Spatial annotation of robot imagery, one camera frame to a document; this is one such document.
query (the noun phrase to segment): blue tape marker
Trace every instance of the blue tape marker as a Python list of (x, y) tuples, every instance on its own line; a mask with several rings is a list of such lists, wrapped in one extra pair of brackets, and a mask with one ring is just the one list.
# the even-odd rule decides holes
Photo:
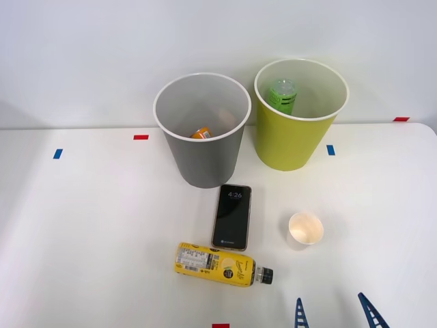
[(329, 156), (335, 156), (334, 146), (333, 145), (326, 145), (326, 148), (328, 149), (328, 155)]
[(53, 156), (53, 159), (60, 159), (62, 154), (62, 149), (56, 149), (55, 155)]

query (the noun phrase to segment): bin rim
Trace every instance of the bin rim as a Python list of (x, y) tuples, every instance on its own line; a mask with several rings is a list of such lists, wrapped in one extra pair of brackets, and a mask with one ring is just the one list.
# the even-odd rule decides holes
[[(267, 69), (269, 66), (275, 65), (275, 64), (277, 64), (279, 62), (291, 62), (291, 61), (297, 61), (297, 60), (303, 60), (303, 61), (306, 61), (306, 62), (311, 62), (311, 63), (315, 63), (315, 64), (318, 64), (318, 65), (321, 65), (321, 66), (329, 69), (331, 72), (333, 72), (334, 74), (336, 74), (340, 78), (341, 82), (343, 82), (343, 84), (346, 87), (346, 99), (345, 99), (343, 105), (338, 110), (336, 110), (334, 113), (331, 113), (329, 115), (322, 116), (322, 117), (319, 117), (319, 118), (298, 118), (297, 116), (292, 116), (292, 115), (287, 115), (287, 114), (281, 113), (280, 111), (278, 111), (278, 110), (274, 109), (273, 107), (271, 107), (261, 97), (261, 95), (259, 94), (259, 91), (258, 91), (258, 87), (257, 87), (258, 78), (261, 75), (261, 73), (265, 69)], [(258, 97), (259, 101), (261, 101), (264, 106), (266, 106), (269, 110), (273, 111), (274, 113), (276, 113), (276, 114), (278, 114), (280, 116), (283, 116), (284, 118), (287, 118), (289, 120), (306, 121), (306, 122), (324, 121), (324, 120), (327, 120), (327, 119), (329, 119), (331, 117), (336, 116), (347, 105), (347, 103), (349, 101), (349, 86), (348, 86), (348, 83), (346, 82), (346, 80), (340, 75), (340, 73), (338, 73), (336, 70), (334, 70), (333, 68), (329, 67), (326, 64), (323, 64), (323, 63), (321, 63), (319, 61), (316, 61), (316, 60), (306, 59), (306, 58), (285, 58), (285, 59), (279, 59), (279, 60), (272, 61), (271, 63), (265, 65), (261, 70), (259, 70), (257, 76), (255, 77), (255, 82), (253, 83), (253, 86), (255, 87), (255, 93), (257, 94), (257, 97)]]
[[(185, 79), (187, 77), (192, 77), (195, 75), (212, 75), (215, 77), (222, 77), (224, 79), (227, 79), (231, 82), (234, 82), (246, 95), (247, 97), (247, 101), (248, 101), (248, 109), (247, 109), (247, 113), (246, 116), (243, 118), (243, 120), (239, 123), (239, 125), (237, 125), (235, 128), (233, 128), (232, 130), (230, 130), (229, 132), (226, 132), (222, 135), (219, 135), (217, 137), (212, 137), (212, 138), (208, 138), (208, 139), (193, 139), (193, 138), (188, 138), (188, 137), (183, 137), (181, 135), (177, 135), (176, 133), (171, 132), (169, 129), (167, 129), (165, 126), (163, 126), (161, 124), (161, 122), (158, 119), (158, 116), (156, 115), (156, 103), (158, 102), (158, 99), (160, 97), (160, 95), (164, 92), (164, 90), (166, 90), (170, 85), (172, 85), (175, 82), (178, 82), (179, 80)], [(175, 137), (176, 139), (179, 140), (184, 140), (184, 141), (190, 141), (190, 142), (210, 142), (210, 141), (216, 141), (216, 140), (220, 140), (223, 138), (226, 138), (229, 135), (232, 135), (233, 133), (235, 133), (236, 131), (238, 131), (243, 125), (246, 124), (250, 114), (251, 114), (251, 110), (252, 110), (252, 100), (251, 97), (249, 96), (249, 93), (247, 92), (246, 88), (242, 86), (242, 84), (240, 82), (238, 82), (237, 80), (234, 80), (231, 77), (227, 77), (226, 75), (223, 74), (218, 74), (218, 73), (211, 73), (211, 72), (199, 72), (199, 73), (191, 73), (191, 74), (186, 74), (186, 75), (182, 75), (181, 77), (178, 77), (170, 82), (168, 82), (156, 95), (155, 100), (153, 102), (153, 116), (155, 117), (155, 121), (156, 123), (158, 123), (159, 127), (162, 128), (162, 130), (164, 132), (166, 132), (167, 134), (171, 135), (172, 137)]]

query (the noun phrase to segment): black bottle cap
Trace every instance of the black bottle cap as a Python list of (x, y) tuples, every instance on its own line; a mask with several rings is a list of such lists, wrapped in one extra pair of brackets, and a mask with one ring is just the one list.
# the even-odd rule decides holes
[(268, 268), (262, 268), (261, 283), (271, 285), (272, 281), (273, 281), (273, 270)]

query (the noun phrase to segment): yellow-green bin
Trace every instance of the yellow-green bin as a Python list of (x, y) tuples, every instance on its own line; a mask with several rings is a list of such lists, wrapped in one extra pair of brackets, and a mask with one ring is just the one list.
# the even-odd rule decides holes
[[(292, 115), (266, 102), (278, 79), (297, 89)], [(349, 87), (327, 65), (309, 59), (282, 59), (264, 66), (255, 78), (258, 97), (256, 151), (273, 169), (292, 171), (309, 160), (337, 114), (346, 106)]]

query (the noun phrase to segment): smartphone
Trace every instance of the smartphone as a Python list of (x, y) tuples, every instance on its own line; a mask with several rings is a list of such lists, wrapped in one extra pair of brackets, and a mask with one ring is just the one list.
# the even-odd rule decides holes
[(224, 184), (220, 188), (212, 245), (217, 248), (244, 251), (249, 237), (252, 189)]

